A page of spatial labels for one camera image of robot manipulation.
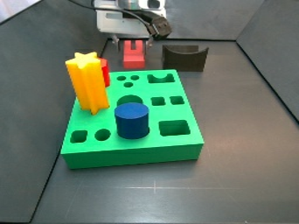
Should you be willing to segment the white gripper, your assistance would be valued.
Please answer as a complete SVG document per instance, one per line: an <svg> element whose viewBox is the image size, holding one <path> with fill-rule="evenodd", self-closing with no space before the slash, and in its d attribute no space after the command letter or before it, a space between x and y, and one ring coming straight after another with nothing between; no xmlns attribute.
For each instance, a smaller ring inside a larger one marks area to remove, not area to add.
<svg viewBox="0 0 299 224"><path fill-rule="evenodd" d="M104 33L128 36L145 36L144 54L153 45L153 38L145 29L145 22L136 15L139 11L151 11L165 17L165 0L93 0L97 13L97 29ZM112 36L112 44L118 51L118 38Z"/></svg>

